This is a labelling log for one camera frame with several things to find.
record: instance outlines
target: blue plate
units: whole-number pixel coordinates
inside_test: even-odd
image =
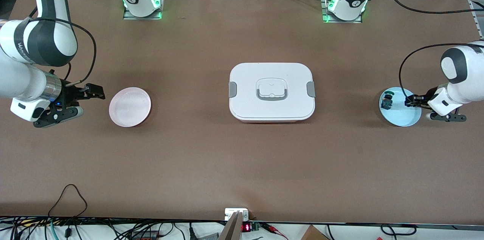
[[[413,95],[411,91],[407,89],[404,90],[407,96]],[[382,109],[382,99],[389,91],[394,93],[392,97],[392,108],[389,110]],[[380,112],[383,117],[390,123],[399,127],[409,127],[414,125],[420,120],[420,116],[422,115],[422,108],[405,106],[405,96],[400,87],[386,89],[380,96],[380,102],[378,102],[378,105],[380,106]]]

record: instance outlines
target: brown table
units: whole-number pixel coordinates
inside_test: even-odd
[[[426,10],[465,0],[401,0]],[[484,105],[466,123],[410,128],[377,116],[376,97],[398,85],[414,49],[478,39],[470,13],[426,15],[372,0],[363,24],[323,23],[318,0],[167,0],[160,21],[123,21],[119,0],[69,0],[72,20],[96,37],[89,82],[106,100],[48,129],[2,99],[0,214],[45,215],[64,185],[87,199],[86,216],[221,219],[246,207],[258,220],[484,225]],[[18,0],[22,19],[33,0]],[[92,44],[76,32],[71,80],[86,73]],[[407,88],[445,81],[445,48],[405,66]],[[300,62],[313,73],[316,111],[294,124],[246,124],[228,109],[228,75],[241,62]],[[65,68],[58,71],[64,76]],[[147,90],[152,114],[137,128],[109,118],[125,87]],[[73,215],[70,190],[56,215]]]

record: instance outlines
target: brown triangular object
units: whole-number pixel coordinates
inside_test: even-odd
[[[324,234],[322,234],[313,225],[310,225],[306,230],[306,233],[302,236],[301,240],[329,240]]]

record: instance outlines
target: teal cable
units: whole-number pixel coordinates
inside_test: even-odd
[[[54,230],[54,221],[50,221],[50,230],[52,231],[52,234],[54,235],[55,240],[59,240],[59,237],[57,237],[56,231]]]

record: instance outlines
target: white plastic box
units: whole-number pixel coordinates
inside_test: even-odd
[[[301,63],[241,63],[228,87],[230,112],[242,122],[295,122],[315,109],[313,75]]]

